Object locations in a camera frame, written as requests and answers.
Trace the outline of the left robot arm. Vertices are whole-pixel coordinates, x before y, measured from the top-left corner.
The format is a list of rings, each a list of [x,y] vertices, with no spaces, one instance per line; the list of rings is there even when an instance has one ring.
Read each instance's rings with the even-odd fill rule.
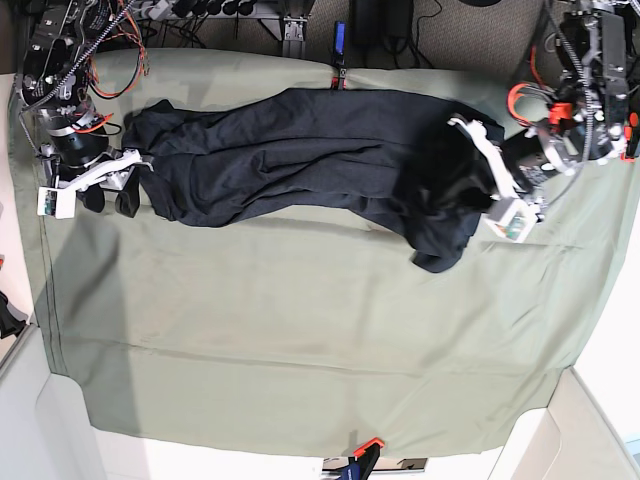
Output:
[[[605,164],[639,156],[639,60],[633,31],[636,1],[573,1],[552,24],[563,72],[556,87],[536,76],[514,85],[506,106],[523,132],[501,146],[517,197],[545,208],[543,184],[577,177],[590,162]]]

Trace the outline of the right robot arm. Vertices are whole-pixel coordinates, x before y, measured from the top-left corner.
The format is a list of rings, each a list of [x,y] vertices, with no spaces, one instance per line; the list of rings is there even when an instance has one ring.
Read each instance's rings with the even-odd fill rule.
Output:
[[[134,149],[112,140],[122,126],[97,110],[96,100],[116,100],[149,71],[137,22],[142,1],[47,1],[17,76],[20,113],[32,115],[47,142],[33,148],[42,168],[37,213],[56,219],[75,215],[76,206],[100,213],[106,196],[128,218],[140,207],[140,173],[150,164]],[[137,50],[132,77],[116,91],[99,86],[94,55],[101,43],[122,37]]]

